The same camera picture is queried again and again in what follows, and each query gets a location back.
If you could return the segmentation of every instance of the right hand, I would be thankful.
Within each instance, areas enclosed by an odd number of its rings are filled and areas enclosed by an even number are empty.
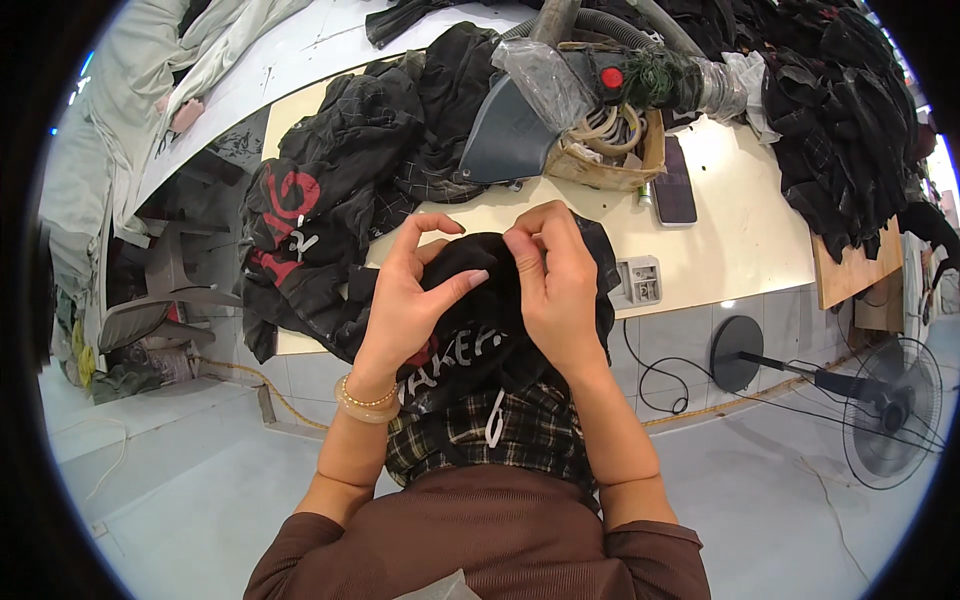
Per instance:
[[[520,274],[527,334],[567,380],[606,353],[596,331],[597,266],[570,209],[555,200],[517,217],[503,234]],[[540,247],[546,249],[546,271]]]

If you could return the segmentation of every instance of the white table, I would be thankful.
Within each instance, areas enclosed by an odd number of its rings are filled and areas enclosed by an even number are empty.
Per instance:
[[[270,111],[263,157],[277,156],[277,142],[305,115],[315,114],[329,80],[278,100]],[[465,204],[431,204],[420,212],[445,212],[468,232],[504,231],[529,208],[561,199],[575,212],[603,224],[618,258],[652,254],[660,261],[663,299],[618,310],[617,319],[735,300],[816,279],[810,231],[780,194],[773,151],[748,127],[726,127],[702,118],[678,133],[697,203],[692,228],[665,228],[636,193],[598,191],[556,178],[527,181],[519,192],[493,186]],[[442,233],[424,234],[422,243]],[[367,266],[378,267],[394,234],[371,245]],[[281,329],[277,354],[323,352],[319,342]]]

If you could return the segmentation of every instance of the left hand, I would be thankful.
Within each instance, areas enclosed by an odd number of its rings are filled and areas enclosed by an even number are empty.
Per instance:
[[[400,226],[380,267],[367,333],[348,380],[348,393],[358,400],[387,394],[395,383],[396,370],[424,347],[446,309],[490,277],[482,270],[463,271],[424,292],[420,287],[423,266],[449,240],[435,240],[419,248],[418,243],[425,231],[437,229],[450,234],[466,232],[439,212],[411,215]]]

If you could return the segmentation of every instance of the plaid fabric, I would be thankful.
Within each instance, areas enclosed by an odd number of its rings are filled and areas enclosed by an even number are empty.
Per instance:
[[[428,420],[439,419],[447,438],[471,465],[528,468],[593,494],[596,481],[573,402],[542,383],[505,394],[500,402],[503,431],[496,448],[490,448],[485,431],[497,392],[468,396],[424,416],[401,412],[390,423],[387,442],[386,467],[394,481],[406,487],[427,471],[455,466],[430,433]]]

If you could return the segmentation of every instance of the phone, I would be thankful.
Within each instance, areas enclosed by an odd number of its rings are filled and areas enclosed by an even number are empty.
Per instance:
[[[657,217],[664,227],[689,227],[697,222],[697,205],[693,202],[684,149],[676,137],[668,135],[665,142],[666,173],[657,176],[651,185]]]

